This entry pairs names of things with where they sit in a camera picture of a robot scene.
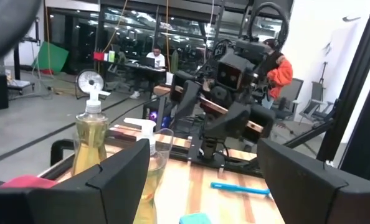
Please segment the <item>white floor fan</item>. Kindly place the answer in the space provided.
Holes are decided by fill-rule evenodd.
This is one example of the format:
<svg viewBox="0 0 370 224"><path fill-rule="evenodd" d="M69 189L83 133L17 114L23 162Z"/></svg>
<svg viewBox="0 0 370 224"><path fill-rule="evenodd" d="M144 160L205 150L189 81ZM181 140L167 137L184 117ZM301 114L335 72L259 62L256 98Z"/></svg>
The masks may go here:
<svg viewBox="0 0 370 224"><path fill-rule="evenodd" d="M79 100L88 96L92 90L103 90L104 87L105 81L96 70L84 69L75 79L75 97Z"/></svg>

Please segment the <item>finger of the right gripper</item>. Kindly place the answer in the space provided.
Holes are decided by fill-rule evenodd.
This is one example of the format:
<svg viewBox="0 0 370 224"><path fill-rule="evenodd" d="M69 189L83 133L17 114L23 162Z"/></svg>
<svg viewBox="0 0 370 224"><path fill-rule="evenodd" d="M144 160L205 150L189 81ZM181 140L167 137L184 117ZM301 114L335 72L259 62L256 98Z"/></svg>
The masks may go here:
<svg viewBox="0 0 370 224"><path fill-rule="evenodd" d="M190 75L184 71L178 70L174 73L170 100L177 106L174 115L175 120L192 114L201 85L197 82L197 76Z"/></svg>
<svg viewBox="0 0 370 224"><path fill-rule="evenodd" d="M257 143L260 138L269 138L275 122L275 112L261 105L253 104L250 109L249 121L260 126L256 131L249 125L244 129L243 138L252 143Z"/></svg>

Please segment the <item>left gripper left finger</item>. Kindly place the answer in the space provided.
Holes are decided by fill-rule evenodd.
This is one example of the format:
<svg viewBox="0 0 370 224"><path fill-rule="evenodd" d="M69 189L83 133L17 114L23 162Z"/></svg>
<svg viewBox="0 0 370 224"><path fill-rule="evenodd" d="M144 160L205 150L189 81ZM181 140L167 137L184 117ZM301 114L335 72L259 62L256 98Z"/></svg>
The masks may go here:
<svg viewBox="0 0 370 224"><path fill-rule="evenodd" d="M51 188L0 188L0 224L132 224L149 165L149 141Z"/></svg>

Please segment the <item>clear plastic tub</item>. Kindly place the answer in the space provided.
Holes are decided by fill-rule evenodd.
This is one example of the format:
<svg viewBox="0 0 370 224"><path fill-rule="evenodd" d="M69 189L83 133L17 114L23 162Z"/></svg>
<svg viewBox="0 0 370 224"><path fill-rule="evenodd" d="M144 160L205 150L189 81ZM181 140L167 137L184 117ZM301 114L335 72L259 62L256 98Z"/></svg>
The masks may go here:
<svg viewBox="0 0 370 224"><path fill-rule="evenodd" d="M107 155L112 156L123 149L130 148L140 134L140 130L125 126L111 128L105 140ZM165 162L168 162L169 150L175 142L173 132L162 129L154 135L154 138L156 140L156 151L164 157ZM54 142L50 149L50 168L41 173L39 177L58 182L70 178L74 158L74 140L61 139Z"/></svg>

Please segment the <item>blue dish brush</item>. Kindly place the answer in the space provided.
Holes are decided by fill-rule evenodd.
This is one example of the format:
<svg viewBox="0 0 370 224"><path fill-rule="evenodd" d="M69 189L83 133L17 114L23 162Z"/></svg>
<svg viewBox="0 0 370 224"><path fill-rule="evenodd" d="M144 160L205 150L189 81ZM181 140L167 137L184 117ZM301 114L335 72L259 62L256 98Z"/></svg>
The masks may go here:
<svg viewBox="0 0 370 224"><path fill-rule="evenodd" d="M211 182L210 184L211 188L213 189L219 189L219 190L226 190L226 191L232 191L232 192L246 192L246 193L252 193L252 194L259 194L259 195L269 195L270 190L265 189L253 189L250 187L244 187L241 185L231 185L231 184L223 184L218 182Z"/></svg>

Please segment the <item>black desktop computer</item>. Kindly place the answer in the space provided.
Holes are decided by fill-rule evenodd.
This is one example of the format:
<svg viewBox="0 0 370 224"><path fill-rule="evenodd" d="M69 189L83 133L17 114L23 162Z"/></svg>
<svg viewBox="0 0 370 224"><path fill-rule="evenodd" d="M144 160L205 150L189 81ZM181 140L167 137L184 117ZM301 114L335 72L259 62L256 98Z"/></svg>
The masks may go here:
<svg viewBox="0 0 370 224"><path fill-rule="evenodd" d="M158 111L159 111L160 100L154 100L143 106L143 119L150 119L155 123L158 123ZM163 119L161 123L162 128L168 128L171 124L171 113L173 109L173 104L171 102L165 102Z"/></svg>

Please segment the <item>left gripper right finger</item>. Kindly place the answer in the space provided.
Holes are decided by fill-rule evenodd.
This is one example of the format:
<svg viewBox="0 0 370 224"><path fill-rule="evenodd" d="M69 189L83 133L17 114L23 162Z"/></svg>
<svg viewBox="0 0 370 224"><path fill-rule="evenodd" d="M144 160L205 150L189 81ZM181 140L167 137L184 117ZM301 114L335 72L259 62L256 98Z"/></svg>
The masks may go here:
<svg viewBox="0 0 370 224"><path fill-rule="evenodd" d="M257 160L286 224L370 224L370 180L269 139Z"/></svg>

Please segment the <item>red plastic bin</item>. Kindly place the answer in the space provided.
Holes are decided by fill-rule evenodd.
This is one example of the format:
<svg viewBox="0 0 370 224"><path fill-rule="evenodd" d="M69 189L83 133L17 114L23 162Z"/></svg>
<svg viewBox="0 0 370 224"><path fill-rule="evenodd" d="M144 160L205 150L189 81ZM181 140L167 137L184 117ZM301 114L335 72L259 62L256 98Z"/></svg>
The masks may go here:
<svg viewBox="0 0 370 224"><path fill-rule="evenodd" d="M48 189L57 185L54 180L44 179L31 175L23 175L13 178L2 185L0 188L43 188Z"/></svg>

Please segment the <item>person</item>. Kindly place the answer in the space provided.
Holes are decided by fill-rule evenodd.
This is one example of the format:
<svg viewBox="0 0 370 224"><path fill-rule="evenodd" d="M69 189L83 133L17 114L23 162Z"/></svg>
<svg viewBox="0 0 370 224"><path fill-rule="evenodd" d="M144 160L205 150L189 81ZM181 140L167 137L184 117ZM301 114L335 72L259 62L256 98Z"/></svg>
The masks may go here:
<svg viewBox="0 0 370 224"><path fill-rule="evenodd" d="M267 76L270 88L266 97L262 100L262 106L270 109L273 102L280 96L282 88L291 84L293 68L286 56L275 49L275 39L266 39L263 43L269 46L270 50L266 60L260 67L260 71Z"/></svg>
<svg viewBox="0 0 370 224"><path fill-rule="evenodd" d="M147 53L146 57L151 57L155 59L155 67L154 68L165 68L165 57L161 53L161 48L158 45L155 45L153 50ZM131 99L138 99L141 96L140 93L140 85L142 81L142 69L135 70L134 76L134 85L133 85L133 93L130 96Z"/></svg>

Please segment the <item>black office desk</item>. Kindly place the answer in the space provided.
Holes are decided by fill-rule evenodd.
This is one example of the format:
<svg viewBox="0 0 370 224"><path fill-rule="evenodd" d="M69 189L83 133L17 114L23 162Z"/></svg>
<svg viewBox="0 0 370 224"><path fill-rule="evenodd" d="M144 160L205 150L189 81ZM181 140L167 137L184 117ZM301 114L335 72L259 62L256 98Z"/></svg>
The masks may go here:
<svg viewBox="0 0 370 224"><path fill-rule="evenodd" d="M105 89L130 94L133 91L135 77L141 79L140 91L150 92L153 87L166 81L166 71L142 65L137 60L130 60L122 52L94 52L93 60L98 62L99 74L106 79Z"/></svg>

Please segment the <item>grey office chair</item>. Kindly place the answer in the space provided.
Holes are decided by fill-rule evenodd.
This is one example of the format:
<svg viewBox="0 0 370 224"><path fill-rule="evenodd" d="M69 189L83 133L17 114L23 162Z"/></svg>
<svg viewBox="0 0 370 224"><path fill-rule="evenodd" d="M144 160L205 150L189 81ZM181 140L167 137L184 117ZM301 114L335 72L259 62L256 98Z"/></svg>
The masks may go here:
<svg viewBox="0 0 370 224"><path fill-rule="evenodd" d="M276 120L294 120L296 109L300 104L298 96L303 83L303 80L293 78L291 84L282 88L279 99L274 101L272 107L272 110L275 112Z"/></svg>
<svg viewBox="0 0 370 224"><path fill-rule="evenodd" d="M311 121L312 123L321 123L324 121L329 113L329 109L334 103L323 101L323 85L318 82L312 82L311 98L299 113L301 120L303 118Z"/></svg>

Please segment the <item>blue kitchen sponge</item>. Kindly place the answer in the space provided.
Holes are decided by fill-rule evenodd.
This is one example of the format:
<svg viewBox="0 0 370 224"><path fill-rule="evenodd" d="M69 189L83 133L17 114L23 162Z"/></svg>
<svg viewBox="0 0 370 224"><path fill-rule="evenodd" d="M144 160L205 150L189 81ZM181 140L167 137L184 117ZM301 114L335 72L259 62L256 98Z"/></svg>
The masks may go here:
<svg viewBox="0 0 370 224"><path fill-rule="evenodd" d="M179 224L212 224L205 213L192 213L182 216Z"/></svg>

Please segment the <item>green panel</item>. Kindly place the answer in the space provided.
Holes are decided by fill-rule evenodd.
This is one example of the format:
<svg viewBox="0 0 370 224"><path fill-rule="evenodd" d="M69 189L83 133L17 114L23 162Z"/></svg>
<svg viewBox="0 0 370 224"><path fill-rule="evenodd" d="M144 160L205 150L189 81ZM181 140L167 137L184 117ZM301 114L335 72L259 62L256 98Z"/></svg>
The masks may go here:
<svg viewBox="0 0 370 224"><path fill-rule="evenodd" d="M31 67L37 68L44 74L52 75L60 73L66 63L69 52L61 47L48 42L43 42L37 57Z"/></svg>

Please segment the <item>clear dish soap pump bottle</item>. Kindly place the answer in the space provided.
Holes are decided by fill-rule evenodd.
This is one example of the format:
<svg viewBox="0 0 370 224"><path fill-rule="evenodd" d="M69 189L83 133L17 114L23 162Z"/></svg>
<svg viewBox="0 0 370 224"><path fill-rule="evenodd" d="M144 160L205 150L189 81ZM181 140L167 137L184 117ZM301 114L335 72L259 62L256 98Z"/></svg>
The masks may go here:
<svg viewBox="0 0 370 224"><path fill-rule="evenodd" d="M72 166L72 176L77 175L107 158L105 135L108 129L108 117L102 113L99 95L109 96L96 83L89 89L89 99L85 111L76 115L77 142Z"/></svg>
<svg viewBox="0 0 370 224"><path fill-rule="evenodd" d="M133 224L157 224L157 211L154 202L155 193L167 163L167 158L156 138L156 123L149 119L125 118L124 122L141 127L141 134L136 138L149 140L150 154L148 173Z"/></svg>

